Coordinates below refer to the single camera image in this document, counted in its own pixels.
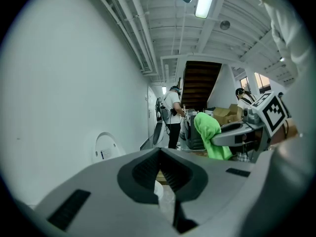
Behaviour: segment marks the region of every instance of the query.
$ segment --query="door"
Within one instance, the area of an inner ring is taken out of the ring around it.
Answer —
[[[157,97],[153,93],[152,89],[148,87],[148,137],[152,137],[154,134],[156,124],[156,105]]]

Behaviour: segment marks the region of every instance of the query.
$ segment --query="white t-shirt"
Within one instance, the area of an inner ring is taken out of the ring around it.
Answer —
[[[252,104],[257,100],[257,98],[252,95],[252,98],[255,100],[255,101],[252,101],[252,99],[250,97],[248,97],[248,95],[244,95],[243,98],[249,100]],[[239,99],[238,100],[238,107],[242,108],[242,109],[245,109],[247,108],[248,106],[250,106],[247,102],[243,101],[242,99]]]
[[[180,99],[179,99],[179,95],[176,92],[173,91],[169,91],[167,92],[163,97],[164,102],[166,104],[166,108],[168,110],[172,110],[173,109],[173,104],[174,103],[180,103]],[[171,114],[171,117],[169,118],[169,120],[165,120],[166,124],[178,124],[180,123],[180,115],[177,114],[176,116],[174,116],[173,114]]]

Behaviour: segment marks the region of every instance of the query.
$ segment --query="window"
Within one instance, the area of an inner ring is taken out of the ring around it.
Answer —
[[[248,77],[240,80],[240,85],[244,90],[250,91],[250,86],[248,82]]]
[[[263,94],[264,92],[268,90],[271,90],[269,78],[263,75],[260,75],[258,73],[255,73],[255,76],[256,76],[257,84],[258,84],[259,91],[261,94]]]
[[[162,93],[163,95],[167,92],[167,88],[166,87],[162,87]]]

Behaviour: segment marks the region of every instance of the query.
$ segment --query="cardboard box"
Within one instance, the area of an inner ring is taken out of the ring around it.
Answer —
[[[217,107],[213,111],[213,117],[220,125],[235,122],[237,121],[237,105],[231,104],[229,109]]]

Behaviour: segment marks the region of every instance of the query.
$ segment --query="staircase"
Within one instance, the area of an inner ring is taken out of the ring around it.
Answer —
[[[220,63],[188,61],[184,71],[181,105],[196,111],[207,108],[207,99],[221,67]]]

